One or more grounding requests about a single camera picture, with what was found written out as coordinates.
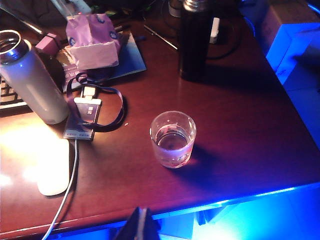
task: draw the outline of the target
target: keyboard key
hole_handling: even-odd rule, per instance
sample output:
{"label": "keyboard key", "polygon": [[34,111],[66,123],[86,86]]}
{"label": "keyboard key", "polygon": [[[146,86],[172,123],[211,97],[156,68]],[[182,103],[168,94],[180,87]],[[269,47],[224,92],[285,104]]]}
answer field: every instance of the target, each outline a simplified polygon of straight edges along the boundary
{"label": "keyboard key", "polygon": [[7,94],[8,94],[8,88],[2,88],[0,95],[2,96],[2,95],[7,95]]}
{"label": "keyboard key", "polygon": [[4,89],[8,87],[8,84],[5,81],[1,81],[1,88]]}
{"label": "keyboard key", "polygon": [[13,88],[9,88],[9,94],[15,94],[15,90]]}
{"label": "keyboard key", "polygon": [[14,101],[15,99],[16,99],[16,95],[2,96],[0,102],[1,103],[11,102],[11,101]]}

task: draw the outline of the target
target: lanyard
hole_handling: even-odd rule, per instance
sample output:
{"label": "lanyard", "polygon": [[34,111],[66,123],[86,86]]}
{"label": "lanyard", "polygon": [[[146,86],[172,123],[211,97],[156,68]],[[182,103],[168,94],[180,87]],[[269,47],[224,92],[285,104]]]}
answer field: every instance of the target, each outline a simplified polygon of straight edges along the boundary
{"label": "lanyard", "polygon": [[[117,117],[112,122],[110,122],[109,124],[106,124],[106,125],[84,121],[80,117],[80,113],[79,113],[78,107],[74,101],[74,96],[72,93],[71,86],[75,80],[78,83],[80,83],[81,85],[99,88],[100,90],[102,90],[103,92],[105,92],[107,94],[117,94],[121,100],[121,108],[118,112]],[[66,87],[66,98],[67,98],[67,103],[68,103],[68,106],[70,109],[70,114],[72,114],[74,116],[74,119],[77,120],[77,123],[85,126],[88,129],[92,129],[95,132],[106,133],[106,132],[110,132],[110,131],[115,130],[116,128],[118,128],[120,126],[120,123],[122,122],[124,115],[125,115],[124,100],[123,100],[121,92],[113,87],[99,86],[99,85],[94,84],[93,82],[90,82],[88,80],[87,73],[85,73],[85,72],[80,72],[74,78],[69,80],[67,87]]]}

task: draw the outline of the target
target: purple bag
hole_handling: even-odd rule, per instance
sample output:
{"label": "purple bag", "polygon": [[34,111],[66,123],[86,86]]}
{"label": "purple bag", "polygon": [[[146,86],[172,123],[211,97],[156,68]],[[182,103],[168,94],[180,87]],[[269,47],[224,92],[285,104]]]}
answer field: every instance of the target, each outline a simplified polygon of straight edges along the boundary
{"label": "purple bag", "polygon": [[98,69],[119,64],[119,35],[106,14],[75,15],[68,19],[65,32],[78,69]]}

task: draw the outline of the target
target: dark object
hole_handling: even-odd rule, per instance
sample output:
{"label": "dark object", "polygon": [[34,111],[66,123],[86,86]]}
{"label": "dark object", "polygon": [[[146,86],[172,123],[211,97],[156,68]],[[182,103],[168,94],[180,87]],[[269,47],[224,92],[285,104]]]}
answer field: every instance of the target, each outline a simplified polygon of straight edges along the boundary
{"label": "dark object", "polygon": [[14,108],[27,105],[26,102],[10,87],[5,80],[0,76],[1,82],[1,100],[0,109]]}
{"label": "dark object", "polygon": [[160,240],[150,210],[137,207],[114,240]]}
{"label": "dark object", "polygon": [[213,10],[207,0],[184,0],[179,33],[179,74],[197,81],[205,71]]}
{"label": "dark object", "polygon": [[180,18],[182,3],[183,3],[182,0],[169,0],[168,7],[169,7],[169,13],[171,16]]}
{"label": "dark object", "polygon": [[115,9],[123,9],[127,11],[137,11],[146,2],[145,0],[108,0],[105,3]]}

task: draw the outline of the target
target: desk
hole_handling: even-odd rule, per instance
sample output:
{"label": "desk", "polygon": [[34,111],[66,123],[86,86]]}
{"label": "desk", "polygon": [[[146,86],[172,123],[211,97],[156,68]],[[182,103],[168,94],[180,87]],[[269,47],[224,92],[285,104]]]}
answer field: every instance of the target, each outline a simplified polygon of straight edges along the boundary
{"label": "desk", "polygon": [[[315,143],[245,22],[233,21],[242,28],[240,46],[208,61],[203,82],[180,79],[178,53],[149,35],[142,22],[132,22],[132,32],[147,37],[138,42],[147,71],[113,81],[126,98],[124,123],[96,133],[93,142],[79,143],[76,188],[56,232],[124,221],[137,206],[159,218],[319,185]],[[99,97],[99,122],[107,123],[120,103],[116,96]],[[197,126],[191,160],[179,169],[156,162],[149,137],[153,118],[168,110],[185,112]],[[25,113],[2,117],[0,124],[1,179],[7,180],[1,187],[0,237],[39,237],[62,196],[41,195],[24,173],[39,157],[39,142],[45,143],[47,134],[61,137],[64,122],[47,126],[36,114]],[[8,140],[11,133],[18,136],[18,146]]]}

